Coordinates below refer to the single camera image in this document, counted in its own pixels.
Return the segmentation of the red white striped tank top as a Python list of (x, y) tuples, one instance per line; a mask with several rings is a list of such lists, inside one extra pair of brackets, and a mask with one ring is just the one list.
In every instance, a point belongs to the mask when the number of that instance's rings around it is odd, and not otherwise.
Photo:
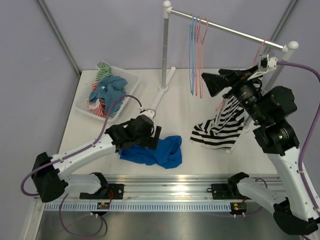
[[(96, 80), (92, 85), (92, 90), (95, 90), (97, 88), (98, 80)], [(105, 118), (108, 114), (108, 110), (110, 108), (110, 105), (106, 105), (102, 100), (97, 99), (96, 102), (89, 102), (89, 98), (86, 100), (86, 106), (85, 108), (92, 113), (94, 113), (96, 116)]]

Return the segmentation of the bright blue tank top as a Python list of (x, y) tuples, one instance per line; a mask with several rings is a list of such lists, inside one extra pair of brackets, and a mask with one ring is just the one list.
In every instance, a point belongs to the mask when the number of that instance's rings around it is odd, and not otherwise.
[(174, 169), (182, 164), (182, 137), (179, 135), (159, 139), (156, 149), (134, 145), (118, 152), (120, 159), (147, 166), (159, 165)]

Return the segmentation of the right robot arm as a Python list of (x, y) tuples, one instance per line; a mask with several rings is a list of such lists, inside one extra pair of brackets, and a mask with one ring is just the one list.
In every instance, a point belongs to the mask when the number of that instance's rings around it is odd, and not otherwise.
[(248, 198), (270, 212), (278, 227), (288, 235), (305, 236), (318, 230), (319, 198), (301, 162), (302, 150), (287, 116), (297, 110), (291, 89), (276, 86), (267, 93), (255, 86), (257, 67), (246, 70), (220, 69), (217, 74), (201, 76), (214, 97), (228, 89), (225, 98), (235, 97), (252, 118), (254, 137), (271, 160), (285, 189), (277, 194), (255, 182), (244, 172), (231, 176), (227, 193), (232, 198)]

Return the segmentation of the black white striped tank top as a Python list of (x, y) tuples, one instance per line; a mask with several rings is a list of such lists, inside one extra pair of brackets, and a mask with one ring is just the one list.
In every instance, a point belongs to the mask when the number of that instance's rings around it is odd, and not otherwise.
[(193, 127), (190, 142), (208, 149), (231, 149), (240, 137), (245, 111), (234, 97), (224, 100), (213, 119)]

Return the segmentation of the grey blue tank top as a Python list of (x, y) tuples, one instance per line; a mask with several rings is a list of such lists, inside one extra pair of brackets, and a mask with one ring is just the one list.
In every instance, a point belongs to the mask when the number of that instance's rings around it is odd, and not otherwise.
[(88, 100), (91, 103), (102, 100), (108, 106), (127, 94), (125, 90), (127, 84), (127, 80), (120, 76), (106, 76), (97, 83), (96, 89), (91, 91)]

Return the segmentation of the pink hanger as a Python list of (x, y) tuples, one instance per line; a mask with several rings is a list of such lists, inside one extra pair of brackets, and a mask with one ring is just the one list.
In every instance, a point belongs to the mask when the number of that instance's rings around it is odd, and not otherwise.
[[(262, 47), (264, 46), (264, 44), (265, 44), (265, 42), (266, 42), (267, 40), (268, 40), (268, 38), (265, 38), (265, 39), (263, 40), (263, 42), (260, 44), (260, 46), (259, 46), (259, 48), (258, 48), (258, 50), (257, 50), (257, 52), (256, 52), (256, 55), (255, 55), (255, 57), (254, 57), (254, 59), (253, 59), (252, 65), (251, 65), (250, 67), (253, 67), (254, 65), (257, 64), (257, 58), (258, 58), (258, 56), (259, 56), (259, 54), (260, 54), (260, 52), (261, 52)], [(216, 107), (215, 111), (217, 112), (218, 110), (220, 110), (225, 104), (226, 104), (226, 100), (223, 99), (223, 100), (220, 102), (220, 104)]]
[(200, 98), (203, 97), (202, 83), (200, 77), (200, 31), (201, 31), (201, 17), (198, 16), (198, 24), (195, 31), (196, 42), (196, 64), (195, 64), (195, 95)]
[(204, 86), (203, 86), (203, 78), (201, 77), (201, 74), (203, 73), (203, 65), (204, 65), (204, 42), (205, 42), (205, 37), (208, 31), (208, 19), (205, 18), (206, 21), (206, 28), (203, 36), (201, 36), (201, 30), (200, 30), (200, 39), (199, 39), (199, 56), (200, 56), (200, 64), (199, 64), (199, 69), (200, 69), (200, 81), (201, 81), (201, 86), (202, 86), (202, 98), (203, 98), (203, 93), (204, 93)]

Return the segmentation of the green white striped tank top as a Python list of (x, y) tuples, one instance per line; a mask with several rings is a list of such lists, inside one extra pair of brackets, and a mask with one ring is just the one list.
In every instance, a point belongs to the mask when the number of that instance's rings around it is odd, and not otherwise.
[(111, 66), (105, 61), (99, 62), (96, 65), (96, 69), (98, 70), (95, 78), (96, 81), (101, 81), (105, 77), (114, 75)]

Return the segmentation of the light blue wire hanger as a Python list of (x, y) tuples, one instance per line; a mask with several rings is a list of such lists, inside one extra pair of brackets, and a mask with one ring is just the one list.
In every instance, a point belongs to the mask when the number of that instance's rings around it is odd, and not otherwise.
[(195, 92), (195, 56), (194, 56), (194, 45), (195, 45), (195, 21), (194, 15), (191, 15), (191, 24), (189, 25), (189, 86), (190, 93), (193, 96)]

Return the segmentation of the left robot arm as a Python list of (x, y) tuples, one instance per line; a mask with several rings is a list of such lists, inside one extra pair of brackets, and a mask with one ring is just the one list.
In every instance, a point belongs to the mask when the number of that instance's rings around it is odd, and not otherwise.
[(42, 202), (49, 203), (65, 194), (79, 194), (81, 199), (108, 198), (110, 184), (101, 172), (75, 174), (75, 171), (102, 157), (140, 146), (157, 148), (161, 126), (141, 114), (107, 128), (97, 139), (64, 154), (36, 157), (31, 179)]

